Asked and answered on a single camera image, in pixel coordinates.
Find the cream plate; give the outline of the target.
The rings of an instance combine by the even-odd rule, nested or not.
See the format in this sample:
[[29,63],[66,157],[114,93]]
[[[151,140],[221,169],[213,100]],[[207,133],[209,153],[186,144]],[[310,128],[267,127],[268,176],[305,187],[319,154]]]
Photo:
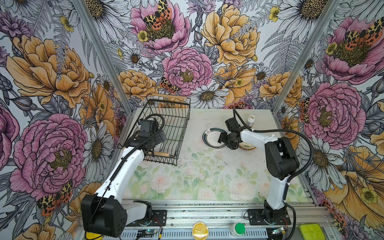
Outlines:
[[242,150],[245,150],[245,151],[252,151],[252,150],[256,149],[257,147],[254,145],[251,145],[249,143],[241,142],[241,143],[239,143],[239,148],[241,148]]

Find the dark rimmed back plate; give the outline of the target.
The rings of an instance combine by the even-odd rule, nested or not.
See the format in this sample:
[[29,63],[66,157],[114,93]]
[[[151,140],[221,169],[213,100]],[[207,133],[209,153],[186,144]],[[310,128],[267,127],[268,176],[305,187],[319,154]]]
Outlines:
[[220,127],[210,127],[204,130],[202,133],[203,144],[211,149],[225,148],[226,145],[222,142],[219,142],[220,136],[222,134],[227,135],[228,132]]

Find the black wire dish rack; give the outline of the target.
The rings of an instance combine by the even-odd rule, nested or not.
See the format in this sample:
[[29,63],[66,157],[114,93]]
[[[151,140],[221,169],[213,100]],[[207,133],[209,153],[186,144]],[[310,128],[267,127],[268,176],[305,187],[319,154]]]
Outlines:
[[134,128],[139,125],[140,119],[156,118],[167,140],[152,150],[144,152],[140,149],[144,152],[144,160],[177,166],[190,119],[190,112],[190,99],[186,97],[160,94],[150,95],[145,99],[144,106],[138,108],[128,137],[131,136]]

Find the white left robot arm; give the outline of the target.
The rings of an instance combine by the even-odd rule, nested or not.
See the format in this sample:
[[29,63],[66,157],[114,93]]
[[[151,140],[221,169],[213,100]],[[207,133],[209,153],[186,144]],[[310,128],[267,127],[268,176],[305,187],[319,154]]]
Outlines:
[[86,195],[81,201],[85,233],[95,234],[96,240],[103,236],[118,238],[126,225],[152,221],[150,202],[133,201],[127,207],[122,206],[124,192],[137,167],[146,154],[166,140],[163,116],[151,114],[139,123],[139,130],[123,144],[122,156],[107,180],[94,194]]

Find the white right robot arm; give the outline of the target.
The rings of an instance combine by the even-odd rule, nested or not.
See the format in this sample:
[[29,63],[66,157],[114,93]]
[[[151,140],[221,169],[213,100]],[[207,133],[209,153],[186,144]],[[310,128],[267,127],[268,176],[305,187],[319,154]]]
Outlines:
[[235,117],[226,120],[225,124],[229,132],[220,134],[219,143],[225,144],[231,150],[236,150],[241,142],[264,150],[267,170],[272,178],[262,219],[268,224],[278,222],[287,212],[286,198],[290,178],[300,166],[290,140],[287,137],[277,138],[268,135],[281,132],[280,129],[254,130],[241,126]]

